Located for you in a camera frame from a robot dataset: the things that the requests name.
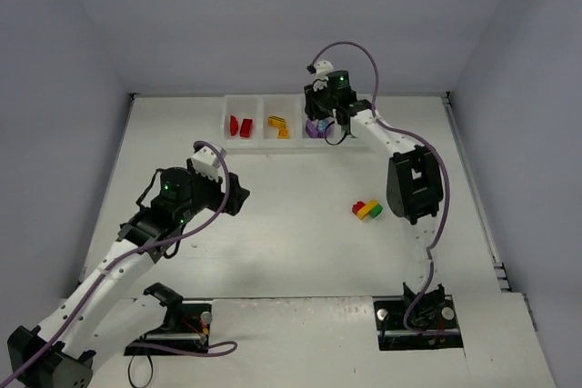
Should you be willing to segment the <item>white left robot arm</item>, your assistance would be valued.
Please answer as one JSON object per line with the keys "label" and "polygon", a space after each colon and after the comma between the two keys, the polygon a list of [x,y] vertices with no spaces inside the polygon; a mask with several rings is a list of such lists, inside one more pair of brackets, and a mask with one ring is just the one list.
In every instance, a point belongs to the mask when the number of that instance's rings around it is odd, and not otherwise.
{"label": "white left robot arm", "polygon": [[73,293],[34,328],[16,328],[7,340],[12,374],[7,386],[86,387],[95,373],[145,333],[173,328],[182,317],[182,296],[155,283],[124,312],[112,310],[125,292],[159,261],[177,255],[188,223],[204,210],[215,220],[237,215],[250,192],[218,155],[195,153],[184,167],[155,170],[158,194],[136,200],[137,211],[122,223],[102,261]]}

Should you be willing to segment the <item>orange yellow lego brick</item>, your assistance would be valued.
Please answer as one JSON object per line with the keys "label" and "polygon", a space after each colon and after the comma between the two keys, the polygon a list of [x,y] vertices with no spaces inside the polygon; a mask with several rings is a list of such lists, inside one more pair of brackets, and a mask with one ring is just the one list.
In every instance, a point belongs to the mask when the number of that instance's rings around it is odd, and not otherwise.
{"label": "orange yellow lego brick", "polygon": [[277,134],[278,139],[288,139],[289,138],[289,131],[286,129],[280,129]]}

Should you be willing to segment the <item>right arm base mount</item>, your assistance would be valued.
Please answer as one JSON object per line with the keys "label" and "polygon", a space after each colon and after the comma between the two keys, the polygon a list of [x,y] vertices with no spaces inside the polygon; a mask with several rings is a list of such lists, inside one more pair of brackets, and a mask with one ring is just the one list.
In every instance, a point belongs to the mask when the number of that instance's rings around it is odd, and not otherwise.
{"label": "right arm base mount", "polygon": [[454,302],[444,287],[439,285],[424,295],[405,318],[414,297],[406,287],[402,296],[373,299],[378,349],[381,352],[462,349]]}

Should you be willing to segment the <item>dark purple lego brick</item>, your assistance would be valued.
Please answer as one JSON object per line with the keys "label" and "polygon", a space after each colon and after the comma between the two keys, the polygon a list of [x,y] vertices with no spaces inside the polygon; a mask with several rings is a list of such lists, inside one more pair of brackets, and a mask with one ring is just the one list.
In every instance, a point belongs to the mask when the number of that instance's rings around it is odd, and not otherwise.
{"label": "dark purple lego brick", "polygon": [[325,128],[321,128],[318,121],[306,120],[305,132],[308,138],[319,139],[324,137]]}

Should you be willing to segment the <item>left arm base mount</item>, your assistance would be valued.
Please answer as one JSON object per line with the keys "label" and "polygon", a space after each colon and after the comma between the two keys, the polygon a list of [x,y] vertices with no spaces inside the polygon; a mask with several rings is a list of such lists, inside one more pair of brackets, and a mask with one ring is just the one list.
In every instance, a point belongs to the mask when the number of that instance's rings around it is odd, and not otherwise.
{"label": "left arm base mount", "polygon": [[144,290],[166,309],[162,324],[144,333],[134,343],[152,343],[194,353],[208,353],[212,303],[188,300],[169,287],[156,283]]}

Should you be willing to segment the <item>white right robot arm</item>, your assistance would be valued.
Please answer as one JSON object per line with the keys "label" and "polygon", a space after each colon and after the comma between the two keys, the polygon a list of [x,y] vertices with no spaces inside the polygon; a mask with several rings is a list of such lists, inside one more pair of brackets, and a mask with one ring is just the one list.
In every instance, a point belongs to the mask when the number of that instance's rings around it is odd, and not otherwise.
{"label": "white right robot arm", "polygon": [[386,202],[410,241],[403,284],[407,304],[419,303],[432,289],[436,273],[432,251],[442,234],[437,219],[444,199],[440,163],[429,147],[396,129],[372,102],[359,99],[349,73],[326,61],[307,68],[314,76],[304,87],[310,120],[331,118],[345,136],[354,137],[387,162]]}

